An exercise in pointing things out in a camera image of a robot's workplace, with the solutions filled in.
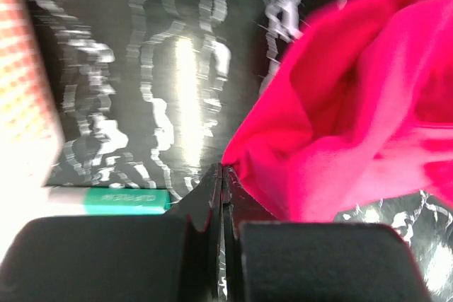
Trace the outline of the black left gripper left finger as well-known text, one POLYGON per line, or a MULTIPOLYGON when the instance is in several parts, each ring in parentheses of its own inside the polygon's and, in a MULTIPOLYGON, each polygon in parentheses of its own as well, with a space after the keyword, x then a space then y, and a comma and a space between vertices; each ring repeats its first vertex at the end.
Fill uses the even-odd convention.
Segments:
POLYGON ((185 222, 179 301, 217 301, 223 168, 215 163, 167 214, 185 222))

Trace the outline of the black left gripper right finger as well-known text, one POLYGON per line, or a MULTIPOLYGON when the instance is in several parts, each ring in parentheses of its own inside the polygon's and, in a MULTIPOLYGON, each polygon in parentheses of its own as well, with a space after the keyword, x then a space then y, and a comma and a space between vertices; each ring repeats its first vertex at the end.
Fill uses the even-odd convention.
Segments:
POLYGON ((233 168, 222 168, 222 208, 228 301, 243 301, 243 272, 239 226, 242 222, 271 221, 273 215, 243 188, 233 168))

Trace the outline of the crimson red t shirt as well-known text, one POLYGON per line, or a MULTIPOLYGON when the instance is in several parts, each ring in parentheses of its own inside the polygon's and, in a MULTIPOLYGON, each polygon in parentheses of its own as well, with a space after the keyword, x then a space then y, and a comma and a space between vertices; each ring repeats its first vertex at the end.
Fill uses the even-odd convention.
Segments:
POLYGON ((425 190, 452 202, 452 0, 311 15, 222 158, 277 218, 425 190))

